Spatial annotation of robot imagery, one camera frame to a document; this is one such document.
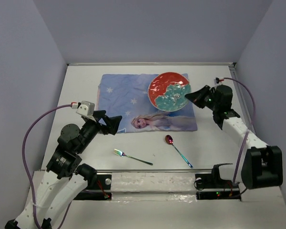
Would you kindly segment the blue princess print cloth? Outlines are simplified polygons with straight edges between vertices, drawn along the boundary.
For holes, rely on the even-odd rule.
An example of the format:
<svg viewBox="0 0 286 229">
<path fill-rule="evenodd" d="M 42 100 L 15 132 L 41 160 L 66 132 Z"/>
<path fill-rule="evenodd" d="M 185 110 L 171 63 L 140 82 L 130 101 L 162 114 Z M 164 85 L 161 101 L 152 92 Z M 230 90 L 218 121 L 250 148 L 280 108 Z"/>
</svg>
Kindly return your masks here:
<svg viewBox="0 0 286 229">
<path fill-rule="evenodd" d="M 150 82 L 159 74 L 104 74 L 98 89 L 97 110 L 123 118 L 119 133 L 144 131 L 196 131 L 193 105 L 176 112 L 160 111 L 147 96 Z"/>
</svg>

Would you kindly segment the red and blue plate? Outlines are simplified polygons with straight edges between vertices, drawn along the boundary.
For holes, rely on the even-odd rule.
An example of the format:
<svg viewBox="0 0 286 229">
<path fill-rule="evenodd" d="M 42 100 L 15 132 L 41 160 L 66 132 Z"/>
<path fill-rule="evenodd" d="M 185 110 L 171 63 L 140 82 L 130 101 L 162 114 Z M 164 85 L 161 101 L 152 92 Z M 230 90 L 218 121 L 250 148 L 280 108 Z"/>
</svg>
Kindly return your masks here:
<svg viewBox="0 0 286 229">
<path fill-rule="evenodd" d="M 160 111 L 176 112 L 183 109 L 188 101 L 185 98 L 191 92 L 188 74 L 166 72 L 157 75 L 147 89 L 148 99 L 153 107 Z"/>
</svg>

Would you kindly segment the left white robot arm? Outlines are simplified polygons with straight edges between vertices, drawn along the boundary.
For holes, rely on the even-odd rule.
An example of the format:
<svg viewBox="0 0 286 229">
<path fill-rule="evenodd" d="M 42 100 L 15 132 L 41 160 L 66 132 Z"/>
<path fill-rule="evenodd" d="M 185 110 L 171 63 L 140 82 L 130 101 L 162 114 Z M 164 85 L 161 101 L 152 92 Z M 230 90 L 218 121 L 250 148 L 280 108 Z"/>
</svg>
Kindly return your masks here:
<svg viewBox="0 0 286 229">
<path fill-rule="evenodd" d="M 81 114 L 82 127 L 65 125 L 38 188 L 31 188 L 32 199 L 22 213 L 9 220 L 7 229 L 50 229 L 67 211 L 74 198 L 97 182 L 97 171 L 82 163 L 80 154 L 98 133 L 115 135 L 122 116 L 108 117 L 105 111 Z"/>
</svg>

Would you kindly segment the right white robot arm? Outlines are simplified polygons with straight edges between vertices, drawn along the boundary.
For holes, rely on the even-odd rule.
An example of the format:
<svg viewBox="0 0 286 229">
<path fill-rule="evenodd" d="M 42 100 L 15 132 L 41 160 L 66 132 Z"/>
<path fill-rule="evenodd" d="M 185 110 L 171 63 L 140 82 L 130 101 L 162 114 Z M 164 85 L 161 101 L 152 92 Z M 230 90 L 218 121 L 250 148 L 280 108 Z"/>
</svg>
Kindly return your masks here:
<svg viewBox="0 0 286 229">
<path fill-rule="evenodd" d="M 259 139 L 240 115 L 232 109 L 233 91 L 229 86 L 219 85 L 185 95 L 199 108 L 209 108 L 213 120 L 240 147 L 235 164 L 217 164 L 212 169 L 210 182 L 221 187 L 227 182 L 242 183 L 247 189 L 280 186 L 283 183 L 282 151 Z"/>
</svg>

